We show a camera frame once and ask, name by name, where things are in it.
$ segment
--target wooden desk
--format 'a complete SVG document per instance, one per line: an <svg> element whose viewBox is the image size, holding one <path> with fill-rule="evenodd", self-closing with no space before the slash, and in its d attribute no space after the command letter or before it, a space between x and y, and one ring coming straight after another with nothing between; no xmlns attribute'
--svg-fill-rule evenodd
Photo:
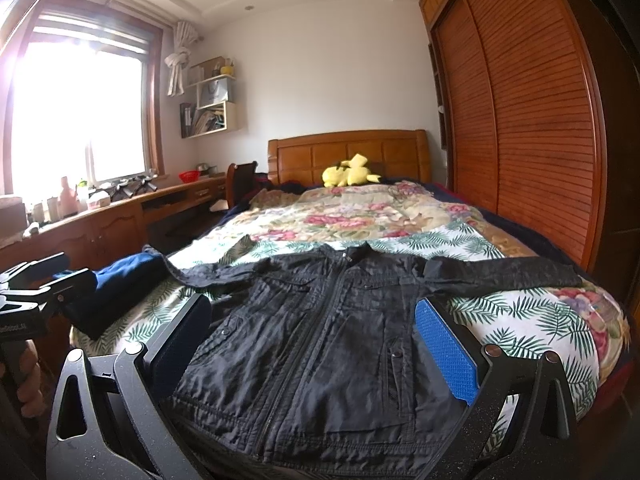
<svg viewBox="0 0 640 480"><path fill-rule="evenodd" d="M224 198L224 186L222 174L84 211L1 249L0 270L61 251L69 256L72 269L101 269L139 252L147 242L147 227L153 222ZM68 352L70 328L68 320L54 316L49 320L49 334L35 341L41 361L55 374Z"/></svg>

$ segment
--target white wall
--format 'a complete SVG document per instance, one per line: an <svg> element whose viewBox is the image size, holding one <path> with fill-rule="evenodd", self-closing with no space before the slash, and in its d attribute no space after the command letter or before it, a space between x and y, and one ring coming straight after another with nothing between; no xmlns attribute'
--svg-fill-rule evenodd
<svg viewBox="0 0 640 480"><path fill-rule="evenodd" d="M428 37L416 3L317 2L248 16L213 32L191 61L236 60L241 130L185 139L225 170L258 161L267 141L375 128L429 133L433 177L444 182Z"/></svg>

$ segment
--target yellow plush toy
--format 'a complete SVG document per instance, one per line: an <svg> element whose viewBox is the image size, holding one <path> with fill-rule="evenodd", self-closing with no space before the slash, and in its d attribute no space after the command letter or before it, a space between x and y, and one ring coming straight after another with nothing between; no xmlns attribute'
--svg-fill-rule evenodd
<svg viewBox="0 0 640 480"><path fill-rule="evenodd" d="M371 174L365 168L367 157L357 153L351 160L344 160L339 165L331 166L322 173L325 187L357 186L367 182L380 182L380 176Z"/></svg>

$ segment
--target jacket zipper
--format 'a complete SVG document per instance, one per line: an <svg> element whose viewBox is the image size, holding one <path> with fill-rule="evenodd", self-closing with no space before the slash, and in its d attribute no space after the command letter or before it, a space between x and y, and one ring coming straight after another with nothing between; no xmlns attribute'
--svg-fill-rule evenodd
<svg viewBox="0 0 640 480"><path fill-rule="evenodd" d="M330 300L328 301L327 304L325 304L324 308L322 308L309 321L309 324L306 327L306 332L305 332L305 334L303 335L303 338L302 338L302 344L298 346L298 350L296 351L294 359L291 362L291 365L289 366L289 369L287 370L286 375L280 381L280 385L278 386L278 393L276 395L276 398L273 399L273 402L271 403L271 407L269 408L269 412L267 414L267 418L265 419L264 424L262 425L262 429L260 430L260 433L258 434L258 439L257 439L256 445L255 445L255 447L256 447L256 449L255 449L256 458L260 458L260 456L264 452L264 446L266 444L267 437L269 436L269 432L271 430L271 425L273 424L273 419L275 418L276 414L278 413L278 409L280 407L280 401L282 400L282 396L286 392L287 387L289 386L289 383L291 382L293 374L298 369L298 365L300 364L300 359L302 358L302 355L304 354L304 352L308 348L309 339L311 338L311 336L314 333L314 328L318 325L318 321L321 318L323 318L329 310L331 310L331 307L332 307L332 305L334 304L334 301L335 301L335 297L340 293L340 290L342 288L341 287L341 285L342 285L341 282L344 281L344 271L346 270L346 268L344 267L344 264L342 262L339 265L340 265L340 272L338 273L338 276L337 276L336 280L329 284L328 292L329 291L331 292Z"/></svg>

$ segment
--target wooden wardrobe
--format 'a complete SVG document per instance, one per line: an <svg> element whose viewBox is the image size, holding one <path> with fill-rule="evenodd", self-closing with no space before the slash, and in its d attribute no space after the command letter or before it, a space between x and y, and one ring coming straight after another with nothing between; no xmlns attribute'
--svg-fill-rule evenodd
<svg viewBox="0 0 640 480"><path fill-rule="evenodd" d="M640 88L589 0L421 0L449 187L531 227L619 301L640 256Z"/></svg>

